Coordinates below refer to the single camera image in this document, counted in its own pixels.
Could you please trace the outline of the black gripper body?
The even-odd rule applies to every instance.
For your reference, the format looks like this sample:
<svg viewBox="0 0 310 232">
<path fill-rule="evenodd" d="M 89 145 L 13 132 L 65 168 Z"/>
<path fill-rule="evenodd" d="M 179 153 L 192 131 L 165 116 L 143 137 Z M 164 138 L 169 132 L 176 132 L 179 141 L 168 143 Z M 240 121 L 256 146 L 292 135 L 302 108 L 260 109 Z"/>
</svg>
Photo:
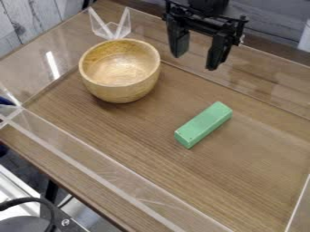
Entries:
<svg viewBox="0 0 310 232">
<path fill-rule="evenodd" d="M 244 14 L 226 15 L 230 0 L 164 0 L 165 16 L 171 15 L 182 21 L 186 28 L 200 34 L 215 36 L 219 32 L 232 37 L 232 44 L 240 45 L 243 40 L 244 25 L 248 18 Z"/>
</svg>

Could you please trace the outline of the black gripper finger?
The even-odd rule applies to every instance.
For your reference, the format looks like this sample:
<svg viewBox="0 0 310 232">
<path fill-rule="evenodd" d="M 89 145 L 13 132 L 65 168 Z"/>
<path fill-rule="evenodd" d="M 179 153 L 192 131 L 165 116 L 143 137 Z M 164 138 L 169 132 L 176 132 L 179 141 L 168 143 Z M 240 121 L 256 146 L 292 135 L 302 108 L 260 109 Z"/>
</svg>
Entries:
<svg viewBox="0 0 310 232">
<path fill-rule="evenodd" d="M 179 58 L 188 49 L 190 32 L 182 21 L 169 14 L 165 16 L 168 44 L 172 56 Z"/>
<path fill-rule="evenodd" d="M 226 61 L 232 46 L 232 37 L 223 32 L 219 32 L 212 37 L 212 45 L 207 53 L 206 69 L 214 71 L 218 66 Z"/>
</svg>

